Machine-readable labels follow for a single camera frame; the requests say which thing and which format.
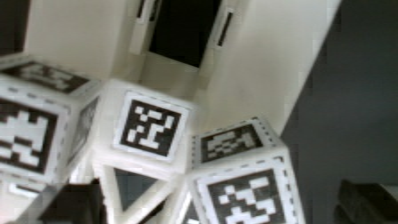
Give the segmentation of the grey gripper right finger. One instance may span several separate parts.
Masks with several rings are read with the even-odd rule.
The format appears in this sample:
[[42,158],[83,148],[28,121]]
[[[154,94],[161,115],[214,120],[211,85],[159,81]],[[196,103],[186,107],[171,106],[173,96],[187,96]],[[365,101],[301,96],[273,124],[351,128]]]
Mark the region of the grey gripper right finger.
[[335,224],[398,224],[398,199],[381,184],[342,181]]

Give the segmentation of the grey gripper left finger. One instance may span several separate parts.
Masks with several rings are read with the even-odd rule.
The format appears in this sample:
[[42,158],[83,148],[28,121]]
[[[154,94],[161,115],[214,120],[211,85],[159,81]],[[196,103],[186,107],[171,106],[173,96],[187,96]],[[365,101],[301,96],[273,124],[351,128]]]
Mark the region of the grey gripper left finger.
[[36,197],[17,224],[107,224],[100,182],[49,187]]

